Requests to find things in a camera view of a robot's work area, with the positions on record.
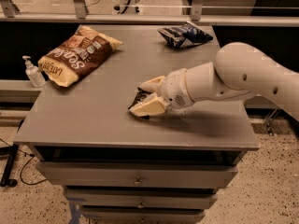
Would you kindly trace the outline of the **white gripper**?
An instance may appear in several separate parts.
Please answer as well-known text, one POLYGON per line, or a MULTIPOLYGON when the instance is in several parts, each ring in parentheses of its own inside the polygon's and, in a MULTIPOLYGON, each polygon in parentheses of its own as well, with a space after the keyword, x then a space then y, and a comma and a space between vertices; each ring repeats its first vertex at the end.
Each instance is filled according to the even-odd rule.
POLYGON ((186 68, 171 72, 166 77, 159 76, 142 82, 139 88, 149 92, 149 96, 132 108, 137 117, 161 115, 171 105, 180 109, 194 104, 186 85, 186 68))

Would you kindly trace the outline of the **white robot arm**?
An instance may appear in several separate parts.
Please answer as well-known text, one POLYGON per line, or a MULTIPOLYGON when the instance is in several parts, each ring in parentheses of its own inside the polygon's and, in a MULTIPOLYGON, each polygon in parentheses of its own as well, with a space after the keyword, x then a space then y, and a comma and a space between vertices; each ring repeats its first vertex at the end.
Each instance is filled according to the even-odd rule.
POLYGON ((247 100, 261 95, 299 120, 299 73, 251 45, 222 47, 213 62, 182 68, 141 83, 129 107, 137 117, 163 114, 197 102, 247 100))

